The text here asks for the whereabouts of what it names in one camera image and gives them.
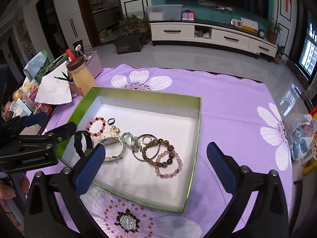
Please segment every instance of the drawer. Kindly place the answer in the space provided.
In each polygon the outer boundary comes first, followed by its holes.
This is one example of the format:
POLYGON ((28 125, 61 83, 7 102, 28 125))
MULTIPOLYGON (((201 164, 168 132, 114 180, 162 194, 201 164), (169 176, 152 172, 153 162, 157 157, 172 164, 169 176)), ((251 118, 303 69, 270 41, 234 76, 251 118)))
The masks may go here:
POLYGON ((275 57, 277 48, 273 47, 265 42, 259 40, 251 39, 249 44, 249 49, 275 57))
POLYGON ((219 45, 235 48, 248 48, 250 43, 250 38, 246 36, 217 29, 213 29, 211 31, 211 40, 218 43, 219 45))
POLYGON ((185 24, 151 25, 152 37, 194 38, 195 26, 185 24))

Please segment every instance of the flower print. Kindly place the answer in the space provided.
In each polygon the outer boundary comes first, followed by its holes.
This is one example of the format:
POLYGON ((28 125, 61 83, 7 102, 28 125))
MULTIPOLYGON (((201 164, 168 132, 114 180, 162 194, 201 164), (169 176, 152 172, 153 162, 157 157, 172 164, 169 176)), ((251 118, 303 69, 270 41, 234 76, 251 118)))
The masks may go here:
POLYGON ((261 127, 260 133, 268 144, 278 146, 275 151, 275 161, 278 169, 284 171, 288 167, 290 157, 286 132, 276 105, 272 103, 269 103, 268 105, 274 115, 263 107, 257 108, 257 112, 260 117, 267 123, 268 126, 270 126, 270 128, 261 127))
POLYGON ((130 82, 126 76, 116 75, 111 79, 111 85, 120 88, 142 89, 142 90, 162 90, 169 87, 173 80, 168 76, 156 76, 148 80, 150 73, 147 70, 132 71, 130 73, 130 82))
POLYGON ((199 238, 198 224, 180 214, 149 209, 92 184, 80 199, 111 238, 199 238))

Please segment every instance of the black handle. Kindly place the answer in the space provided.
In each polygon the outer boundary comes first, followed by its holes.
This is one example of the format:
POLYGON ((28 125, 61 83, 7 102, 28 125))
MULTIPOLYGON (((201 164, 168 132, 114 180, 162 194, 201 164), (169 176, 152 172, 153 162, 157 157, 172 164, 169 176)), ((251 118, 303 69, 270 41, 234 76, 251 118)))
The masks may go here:
POLYGON ((164 32, 182 32, 181 30, 164 30, 164 32))
POLYGON ((261 47, 261 46, 259 46, 259 48, 261 48, 261 49, 263 49, 263 50, 265 50, 265 51, 269 51, 269 49, 266 49, 266 48, 261 47))
POLYGON ((231 38, 231 37, 224 37, 225 39, 233 40, 233 41, 239 41, 239 39, 231 38))

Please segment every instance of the potted plant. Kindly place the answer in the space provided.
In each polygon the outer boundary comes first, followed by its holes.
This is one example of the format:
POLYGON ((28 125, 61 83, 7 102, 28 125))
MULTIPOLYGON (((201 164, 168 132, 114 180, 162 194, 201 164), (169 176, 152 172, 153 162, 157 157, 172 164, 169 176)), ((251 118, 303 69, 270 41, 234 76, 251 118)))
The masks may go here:
POLYGON ((121 35, 114 40, 118 55, 141 51, 143 45, 140 41, 142 36, 140 24, 143 22, 143 18, 136 15, 128 16, 120 21, 119 31, 121 35))
POLYGON ((276 64, 280 64, 281 60, 282 60, 282 55, 285 55, 288 58, 288 55, 286 53, 284 53, 284 50, 285 50, 285 47, 284 46, 279 46, 277 45, 277 52, 276 52, 276 56, 275 58, 273 59, 273 61, 276 63, 276 64))
POLYGON ((276 36, 283 30, 278 22, 274 20, 273 18, 269 18, 266 23, 267 27, 267 40, 274 44, 276 36))

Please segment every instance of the bottle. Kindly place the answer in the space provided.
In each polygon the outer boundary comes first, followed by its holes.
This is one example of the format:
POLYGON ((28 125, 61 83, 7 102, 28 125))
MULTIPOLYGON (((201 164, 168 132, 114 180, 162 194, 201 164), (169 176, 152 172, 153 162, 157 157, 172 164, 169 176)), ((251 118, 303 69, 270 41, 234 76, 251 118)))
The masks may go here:
POLYGON ((92 87, 97 86, 94 77, 85 65, 84 58, 81 56, 71 61, 67 65, 67 70, 72 74, 75 85, 83 95, 86 95, 92 87))

